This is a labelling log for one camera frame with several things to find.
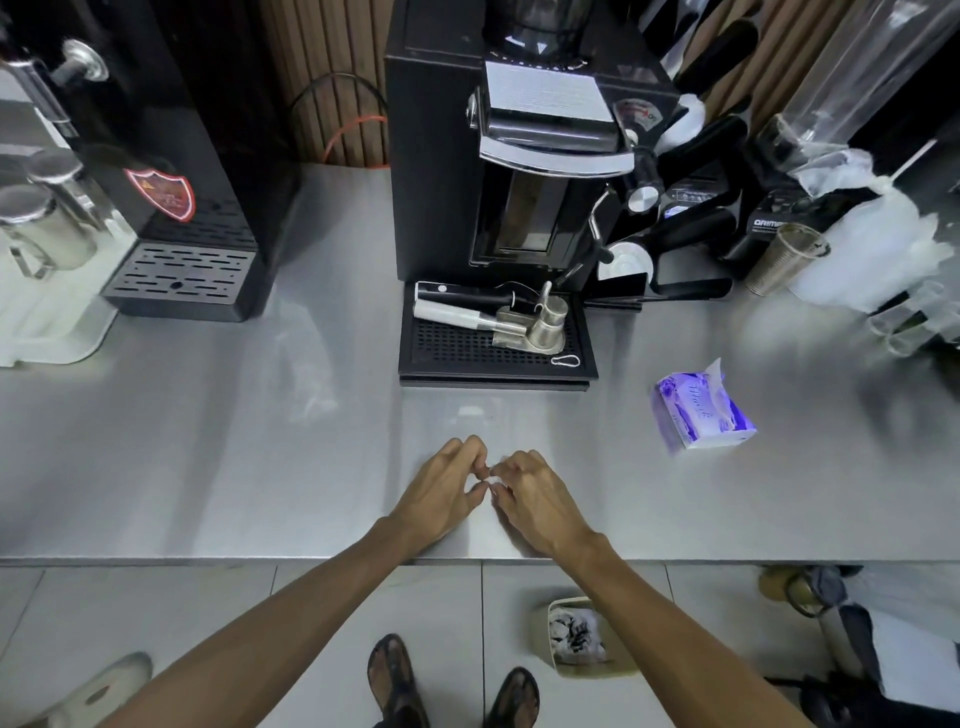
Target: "sandal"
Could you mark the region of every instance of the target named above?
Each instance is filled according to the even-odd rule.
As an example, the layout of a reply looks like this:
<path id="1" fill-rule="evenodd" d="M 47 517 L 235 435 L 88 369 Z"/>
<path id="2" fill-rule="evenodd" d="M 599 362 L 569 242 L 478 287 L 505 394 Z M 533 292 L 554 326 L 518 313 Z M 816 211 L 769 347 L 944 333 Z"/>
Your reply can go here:
<path id="1" fill-rule="evenodd" d="M 540 688 L 530 671 L 524 667 L 514 667 L 507 674 L 496 694 L 490 715 L 484 723 L 484 728 L 516 728 L 516 714 L 524 707 L 529 699 L 527 688 L 533 688 L 533 719 L 530 725 L 537 722 L 540 715 Z"/>
<path id="2" fill-rule="evenodd" d="M 373 646 L 370 659 L 367 661 L 367 681 L 370 683 L 371 691 L 373 691 L 373 680 L 371 679 L 373 658 L 380 650 L 383 650 L 387 657 L 387 671 L 390 674 L 391 684 L 390 696 L 384 705 L 380 705 L 380 701 L 376 697 L 376 691 L 373 692 L 373 698 L 376 700 L 384 720 L 390 722 L 400 710 L 409 707 L 420 716 L 422 728 L 430 728 L 430 721 L 427 720 L 420 694 L 417 692 L 417 682 L 414 680 L 414 669 L 410 664 L 410 655 L 407 654 L 407 647 L 399 635 L 389 634 Z"/>

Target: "plastic cup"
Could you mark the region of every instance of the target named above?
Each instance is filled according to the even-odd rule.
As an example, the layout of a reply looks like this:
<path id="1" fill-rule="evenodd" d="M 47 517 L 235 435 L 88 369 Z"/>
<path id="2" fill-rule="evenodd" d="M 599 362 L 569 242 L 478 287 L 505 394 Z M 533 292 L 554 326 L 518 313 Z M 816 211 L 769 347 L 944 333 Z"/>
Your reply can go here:
<path id="1" fill-rule="evenodd" d="M 895 356 L 910 356 L 926 342 L 940 334 L 945 341 L 960 339 L 960 303 L 947 303 L 922 324 L 888 336 L 887 351 Z"/>
<path id="2" fill-rule="evenodd" d="M 867 327 L 877 336 L 891 336 L 919 311 L 927 311 L 942 304 L 946 294 L 947 289 L 942 283 L 925 280 L 906 301 L 867 319 Z"/>

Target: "foot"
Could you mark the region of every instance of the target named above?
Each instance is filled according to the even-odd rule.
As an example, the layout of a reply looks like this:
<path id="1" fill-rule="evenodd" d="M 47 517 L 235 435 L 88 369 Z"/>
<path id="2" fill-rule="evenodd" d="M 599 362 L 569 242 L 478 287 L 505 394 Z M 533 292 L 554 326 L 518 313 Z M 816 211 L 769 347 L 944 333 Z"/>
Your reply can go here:
<path id="1" fill-rule="evenodd" d="M 537 681 L 523 667 L 514 667 L 496 695 L 487 728 L 533 728 L 539 714 Z"/>
<path id="2" fill-rule="evenodd" d="M 429 726 L 410 656 L 398 635 L 387 635 L 374 646 L 367 663 L 367 680 L 384 719 L 410 708 L 420 716 L 423 728 Z"/>

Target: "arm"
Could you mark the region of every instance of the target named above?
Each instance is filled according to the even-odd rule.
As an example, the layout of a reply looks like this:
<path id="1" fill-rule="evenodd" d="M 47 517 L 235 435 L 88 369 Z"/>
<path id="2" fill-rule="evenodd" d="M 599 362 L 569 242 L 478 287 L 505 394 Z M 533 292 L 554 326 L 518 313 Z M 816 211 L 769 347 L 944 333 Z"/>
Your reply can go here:
<path id="1" fill-rule="evenodd" d="M 590 597 L 677 728 L 811 728 L 786 698 L 587 526 L 538 452 L 517 452 L 491 473 L 504 483 L 491 484 L 494 505 Z"/>
<path id="2" fill-rule="evenodd" d="M 257 725 L 391 571 L 480 504 L 487 483 L 464 484 L 488 474 L 486 459 L 475 436 L 448 442 L 360 541 L 198 644 L 101 728 Z"/>

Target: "hand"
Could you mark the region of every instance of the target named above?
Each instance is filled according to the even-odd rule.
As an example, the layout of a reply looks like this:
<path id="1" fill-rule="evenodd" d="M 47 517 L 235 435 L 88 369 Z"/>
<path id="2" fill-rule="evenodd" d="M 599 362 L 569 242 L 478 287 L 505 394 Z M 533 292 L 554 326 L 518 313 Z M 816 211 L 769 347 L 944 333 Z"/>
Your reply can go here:
<path id="1" fill-rule="evenodd" d="M 537 551 L 559 561 L 593 534 L 564 482 L 536 450 L 518 450 L 490 473 L 504 483 L 490 484 L 493 505 Z"/>
<path id="2" fill-rule="evenodd" d="M 471 473 L 481 481 L 464 492 Z M 483 502 L 490 484 L 482 478 L 489 474 L 487 446 L 476 435 L 465 442 L 453 438 L 423 463 L 391 513 L 411 536 L 414 553 L 438 541 Z"/>

